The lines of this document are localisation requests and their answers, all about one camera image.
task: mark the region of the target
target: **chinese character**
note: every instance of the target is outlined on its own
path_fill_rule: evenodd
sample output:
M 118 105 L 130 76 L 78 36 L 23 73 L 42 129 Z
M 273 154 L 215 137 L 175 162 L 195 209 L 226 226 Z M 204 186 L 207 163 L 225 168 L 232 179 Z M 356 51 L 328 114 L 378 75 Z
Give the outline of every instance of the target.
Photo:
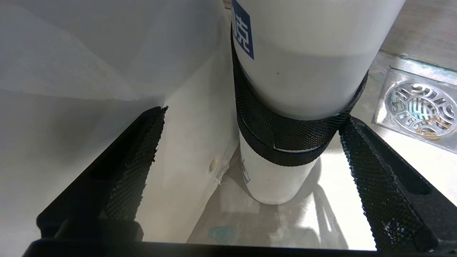
M 233 20 L 233 33 L 236 37 L 236 40 L 240 45 L 243 46 L 244 50 L 250 53 L 249 49 L 249 38 L 248 38 L 248 26 L 243 22 L 240 16 L 236 15 L 232 10 Z

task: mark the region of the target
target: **drain grate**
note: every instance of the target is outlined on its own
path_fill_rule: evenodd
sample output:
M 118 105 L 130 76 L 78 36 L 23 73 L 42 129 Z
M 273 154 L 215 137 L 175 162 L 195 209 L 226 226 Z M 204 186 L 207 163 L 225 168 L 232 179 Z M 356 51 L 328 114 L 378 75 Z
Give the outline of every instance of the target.
M 389 67 L 373 122 L 457 154 L 457 72 L 396 62 L 408 70 Z
M 438 88 L 418 83 L 403 83 L 390 92 L 387 106 L 395 120 L 410 132 L 440 137 L 457 126 L 455 102 Z

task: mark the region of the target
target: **metal drain cover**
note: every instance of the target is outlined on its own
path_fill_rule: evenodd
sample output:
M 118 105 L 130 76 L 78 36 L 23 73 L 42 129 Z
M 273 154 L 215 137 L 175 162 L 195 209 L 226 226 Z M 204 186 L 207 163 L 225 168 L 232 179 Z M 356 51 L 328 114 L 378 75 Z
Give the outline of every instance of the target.
M 439 137 L 457 126 L 457 106 L 442 90 L 418 83 L 403 83 L 390 91 L 388 108 L 405 129 L 423 136 Z
M 375 124 L 457 153 L 457 86 L 390 68 Z

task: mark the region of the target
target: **blue label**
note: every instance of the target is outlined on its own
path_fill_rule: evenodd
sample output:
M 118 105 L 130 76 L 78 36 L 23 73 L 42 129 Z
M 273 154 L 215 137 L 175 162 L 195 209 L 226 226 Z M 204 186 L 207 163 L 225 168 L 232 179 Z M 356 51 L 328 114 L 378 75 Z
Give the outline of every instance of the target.
M 241 48 L 254 59 L 251 18 L 236 0 L 232 0 L 232 30 L 234 40 L 236 40 Z

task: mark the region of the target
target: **white cylindrical bottle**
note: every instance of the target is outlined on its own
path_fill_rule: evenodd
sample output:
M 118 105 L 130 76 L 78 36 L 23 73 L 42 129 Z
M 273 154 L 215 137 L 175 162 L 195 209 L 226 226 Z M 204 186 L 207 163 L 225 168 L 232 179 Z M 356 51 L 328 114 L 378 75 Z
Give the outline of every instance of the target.
M 326 118 L 352 99 L 404 2 L 233 0 L 235 50 L 270 109 L 299 120 Z M 315 161 L 279 166 L 240 137 L 252 196 L 268 204 L 292 199 Z

